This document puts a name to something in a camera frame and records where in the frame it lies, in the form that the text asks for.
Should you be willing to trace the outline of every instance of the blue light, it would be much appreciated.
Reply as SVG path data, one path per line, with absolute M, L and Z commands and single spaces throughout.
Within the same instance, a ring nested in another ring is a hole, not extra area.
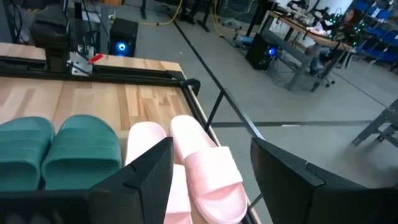
M 126 49 L 126 44 L 124 44 L 124 43 L 119 43 L 119 44 L 118 44 L 118 49 L 119 49 L 120 51 L 124 51 L 124 50 Z
M 275 48 L 275 47 L 271 47 L 271 48 L 268 50 L 268 52 L 267 52 L 268 56 L 274 56 L 275 53 L 276 53 L 276 48 Z

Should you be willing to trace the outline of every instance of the slide sandal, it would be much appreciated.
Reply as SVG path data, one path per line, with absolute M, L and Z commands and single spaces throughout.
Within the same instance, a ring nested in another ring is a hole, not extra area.
M 0 191 L 36 190 L 40 165 L 54 139 L 51 121 L 18 118 L 0 125 Z
M 239 223 L 246 214 L 248 202 L 229 148 L 217 146 L 191 116 L 174 117 L 170 133 L 202 217 L 214 224 Z
M 166 137 L 164 129 L 157 123 L 140 122 L 135 124 L 130 129 L 127 139 L 125 164 L 130 164 Z M 167 202 L 164 223 L 192 223 L 185 168 L 181 165 L 174 164 L 172 186 L 169 201 Z
M 88 189 L 121 169 L 120 142 L 102 120 L 74 115 L 61 126 L 42 164 L 46 190 Z

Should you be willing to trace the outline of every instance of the pink slide sandal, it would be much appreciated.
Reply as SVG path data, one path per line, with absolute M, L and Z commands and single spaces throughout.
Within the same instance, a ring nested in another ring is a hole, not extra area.
M 127 139 L 125 164 L 137 159 L 152 146 L 166 138 L 163 128 L 153 122 L 140 122 L 131 127 Z M 189 201 L 185 168 L 174 165 L 173 180 L 167 202 L 165 224 L 192 224 L 191 205 Z
M 191 116 L 170 124 L 174 152 L 187 171 L 188 188 L 197 210 L 211 224 L 239 223 L 248 202 L 242 177 L 228 147 L 218 147 Z

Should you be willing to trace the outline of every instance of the electronic equipment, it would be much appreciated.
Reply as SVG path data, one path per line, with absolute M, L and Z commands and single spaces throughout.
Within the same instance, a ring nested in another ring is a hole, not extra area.
M 293 10 L 297 10 L 296 8 L 293 7 L 294 5 L 302 9 L 308 9 L 308 2 L 306 0 L 298 0 L 298 1 L 293 0 L 287 3 L 287 7 Z
M 314 9 L 312 12 L 312 16 L 314 18 L 311 26 L 315 27 L 319 21 L 323 20 L 329 20 L 330 15 L 329 15 L 329 7 L 325 7 L 324 9 Z
M 173 139 L 165 138 L 142 156 L 89 190 L 1 193 L 0 219 L 16 223 L 163 223 L 173 176 Z M 39 217 L 41 222 L 34 222 Z
M 137 22 L 116 18 L 111 27 L 109 53 L 122 57 L 134 57 L 137 33 Z
M 265 38 L 260 34 L 256 34 L 252 45 L 246 53 L 246 60 L 256 70 L 267 70 L 272 60 L 276 58 L 279 48 L 273 41 Z
M 398 222 L 395 188 L 367 189 L 260 138 L 250 154 L 274 224 Z
M 75 51 L 76 45 L 63 8 L 56 4 L 38 12 L 34 17 L 30 33 L 35 46 L 45 50 L 47 69 L 57 73 L 66 72 L 70 52 Z

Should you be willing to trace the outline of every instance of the red clip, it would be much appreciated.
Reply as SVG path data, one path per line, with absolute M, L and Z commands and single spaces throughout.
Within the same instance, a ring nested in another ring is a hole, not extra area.
M 101 58 L 103 58 L 103 57 L 104 57 L 103 54 L 96 54 L 94 57 L 92 57 L 92 58 L 88 61 L 88 63 L 92 64 L 92 63 L 98 61 L 99 59 L 101 59 Z

